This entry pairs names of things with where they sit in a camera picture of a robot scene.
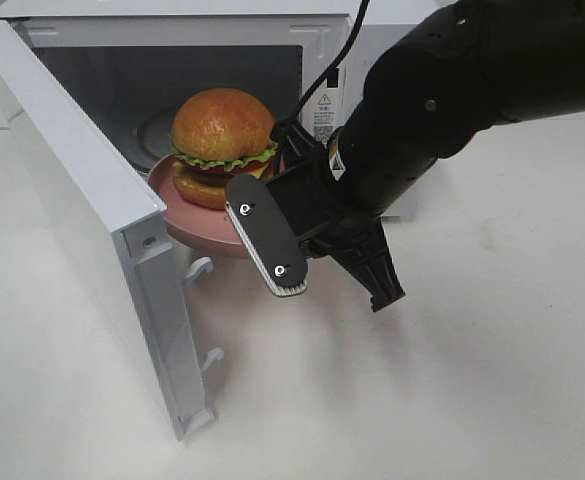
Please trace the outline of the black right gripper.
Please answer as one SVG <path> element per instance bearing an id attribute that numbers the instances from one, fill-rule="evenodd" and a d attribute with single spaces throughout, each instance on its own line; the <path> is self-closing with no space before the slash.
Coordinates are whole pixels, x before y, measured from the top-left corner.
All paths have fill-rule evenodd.
<path id="1" fill-rule="evenodd" d="M 373 312 L 405 296 L 378 214 L 357 207 L 330 168 L 330 153 L 298 122 L 272 130 L 284 170 L 266 183 L 269 193 L 311 258 L 331 256 L 371 295 Z"/>

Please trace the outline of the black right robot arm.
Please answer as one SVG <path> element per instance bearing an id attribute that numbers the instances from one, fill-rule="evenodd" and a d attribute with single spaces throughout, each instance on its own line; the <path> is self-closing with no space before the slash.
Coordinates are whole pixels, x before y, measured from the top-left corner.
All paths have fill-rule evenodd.
<path id="1" fill-rule="evenodd" d="M 433 12 L 369 70 L 363 96 L 326 144 L 295 118 L 274 131 L 267 257 L 279 296 L 329 256 L 380 310 L 404 292 L 381 216 L 438 160 L 496 125 L 585 111 L 585 1 L 459 1 Z"/>

